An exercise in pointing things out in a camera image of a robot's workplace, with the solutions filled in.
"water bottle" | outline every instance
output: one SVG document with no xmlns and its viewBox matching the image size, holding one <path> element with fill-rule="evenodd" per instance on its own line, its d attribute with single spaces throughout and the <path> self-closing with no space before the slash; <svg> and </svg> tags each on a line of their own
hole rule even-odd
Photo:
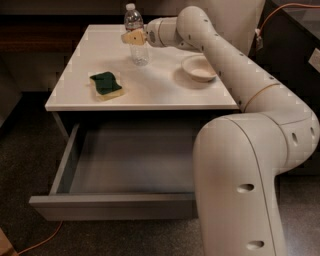
<svg viewBox="0 0 320 256">
<path fill-rule="evenodd" d="M 127 31 L 132 31 L 138 28 L 143 29 L 143 19 L 141 14 L 136 10 L 135 4 L 126 5 L 127 12 L 124 16 L 124 25 Z M 147 65 L 149 55 L 147 45 L 130 44 L 131 57 L 134 64 L 137 66 Z"/>
</svg>

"drawer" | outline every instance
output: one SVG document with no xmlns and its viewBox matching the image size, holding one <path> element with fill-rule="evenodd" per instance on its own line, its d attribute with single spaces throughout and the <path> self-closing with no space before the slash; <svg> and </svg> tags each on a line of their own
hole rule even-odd
<svg viewBox="0 0 320 256">
<path fill-rule="evenodd" d="M 204 123 L 184 116 L 76 124 L 49 195 L 29 203 L 54 221 L 197 217 L 192 149 Z"/>
</svg>

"cable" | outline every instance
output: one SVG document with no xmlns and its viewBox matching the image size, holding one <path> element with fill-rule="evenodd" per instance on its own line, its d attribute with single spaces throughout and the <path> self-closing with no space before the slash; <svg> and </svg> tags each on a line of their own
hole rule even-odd
<svg viewBox="0 0 320 256">
<path fill-rule="evenodd" d="M 40 242 L 40 243 L 38 243 L 38 244 L 36 244 L 36 245 L 33 245 L 33 246 L 31 246 L 31 247 L 29 247 L 29 248 L 27 248 L 27 249 L 19 252 L 18 255 L 21 255 L 21 254 L 23 254 L 23 253 L 25 253 L 25 252 L 28 252 L 28 251 L 30 251 L 30 250 L 32 250 L 32 249 L 34 249 L 34 248 L 37 248 L 37 247 L 39 247 L 40 245 L 43 245 L 43 244 L 45 244 L 46 242 L 50 241 L 50 240 L 51 240 L 52 238 L 54 238 L 55 235 L 59 232 L 59 230 L 60 230 L 60 228 L 61 228 L 61 226 L 62 226 L 62 223 L 63 223 L 63 221 L 60 222 L 60 224 L 59 224 L 58 228 L 56 229 L 56 231 L 55 231 L 49 238 L 47 238 L 46 240 L 44 240 L 44 241 L 42 241 L 42 242 Z"/>
<path fill-rule="evenodd" d="M 275 9 L 272 13 L 269 14 L 269 16 L 265 19 L 265 21 L 262 23 L 261 27 L 260 27 L 260 31 L 258 33 L 258 37 L 261 36 L 261 32 L 265 26 L 265 24 L 268 22 L 268 20 L 275 14 L 277 13 L 279 10 L 285 8 L 285 7 L 304 7 L 304 8 L 320 8 L 320 5 L 309 5 L 309 4 L 298 4 L 298 3 L 289 3 L 289 4 L 284 4 L 281 5 L 280 7 L 278 7 L 277 9 Z"/>
</svg>

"bowl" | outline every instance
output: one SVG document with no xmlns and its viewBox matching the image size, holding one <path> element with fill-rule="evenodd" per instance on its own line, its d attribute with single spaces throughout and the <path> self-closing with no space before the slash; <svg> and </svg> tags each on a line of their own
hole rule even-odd
<svg viewBox="0 0 320 256">
<path fill-rule="evenodd" d="M 203 55 L 190 56 L 182 61 L 181 66 L 191 79 L 197 82 L 209 82 L 217 76 Z"/>
</svg>

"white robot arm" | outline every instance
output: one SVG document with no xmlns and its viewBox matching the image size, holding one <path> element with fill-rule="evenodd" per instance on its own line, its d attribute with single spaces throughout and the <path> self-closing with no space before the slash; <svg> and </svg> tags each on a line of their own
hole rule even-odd
<svg viewBox="0 0 320 256">
<path fill-rule="evenodd" d="M 204 54 L 242 114 L 206 124 L 194 145 L 194 182 L 205 255 L 286 256 L 276 175 L 303 163 L 319 141 L 313 111 L 187 7 L 146 27 L 151 46 Z"/>
</svg>

